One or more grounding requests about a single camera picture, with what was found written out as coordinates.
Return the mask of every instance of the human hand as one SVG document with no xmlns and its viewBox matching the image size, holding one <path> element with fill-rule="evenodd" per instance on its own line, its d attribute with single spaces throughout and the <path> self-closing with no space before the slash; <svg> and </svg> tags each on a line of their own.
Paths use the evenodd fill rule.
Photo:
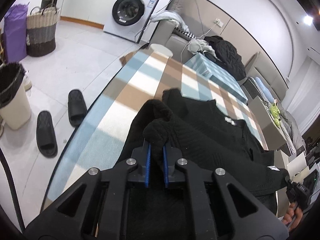
<svg viewBox="0 0 320 240">
<path fill-rule="evenodd" d="M 296 205 L 296 203 L 291 203 L 291 205 L 287 209 L 287 213 L 284 215 L 283 219 L 281 220 L 282 223 L 284 223 L 285 225 L 288 225 L 291 223 L 292 217 L 294 215 L 297 216 L 296 220 L 290 226 L 289 231 L 295 229 L 298 226 L 298 224 L 300 223 L 300 221 L 302 219 L 302 215 L 303 215 L 302 210 L 299 207 L 297 207 L 296 210 L 293 211 L 293 208 L 295 207 L 295 205 Z"/>
</svg>

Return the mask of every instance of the washing machine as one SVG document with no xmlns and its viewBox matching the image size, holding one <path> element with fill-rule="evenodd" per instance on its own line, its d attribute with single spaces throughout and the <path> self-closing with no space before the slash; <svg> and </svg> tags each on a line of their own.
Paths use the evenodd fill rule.
<svg viewBox="0 0 320 240">
<path fill-rule="evenodd" d="M 103 31 L 139 42 L 158 0 L 115 0 Z"/>
</svg>

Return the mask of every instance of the white round stool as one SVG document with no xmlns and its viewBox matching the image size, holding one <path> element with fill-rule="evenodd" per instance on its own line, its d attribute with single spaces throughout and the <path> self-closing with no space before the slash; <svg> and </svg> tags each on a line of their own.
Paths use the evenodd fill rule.
<svg viewBox="0 0 320 240">
<path fill-rule="evenodd" d="M 162 54 L 164 56 L 167 56 L 167 57 L 172 57 L 173 56 L 173 53 L 171 50 L 169 50 L 168 48 L 166 48 L 165 46 L 161 45 L 161 44 L 156 44 L 156 43 L 153 43 L 150 45 L 150 48 L 159 53 L 159 54 Z"/>
</svg>

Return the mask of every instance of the wicker basket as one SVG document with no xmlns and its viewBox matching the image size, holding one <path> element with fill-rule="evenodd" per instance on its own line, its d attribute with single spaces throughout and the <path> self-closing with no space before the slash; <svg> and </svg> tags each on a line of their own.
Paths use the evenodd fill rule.
<svg viewBox="0 0 320 240">
<path fill-rule="evenodd" d="M 33 57 L 44 56 L 56 48 L 55 32 L 60 9 L 54 5 L 40 9 L 34 7 L 27 17 L 27 54 Z"/>
</svg>

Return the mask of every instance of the sofa backrest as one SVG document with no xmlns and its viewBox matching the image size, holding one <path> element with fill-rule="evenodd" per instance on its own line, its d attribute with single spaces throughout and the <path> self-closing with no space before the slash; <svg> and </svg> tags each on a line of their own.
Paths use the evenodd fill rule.
<svg viewBox="0 0 320 240">
<path fill-rule="evenodd" d="M 247 77 L 259 77 L 275 99 L 280 102 L 284 99 L 288 86 L 276 66 L 264 54 L 256 53 L 245 70 Z"/>
</svg>

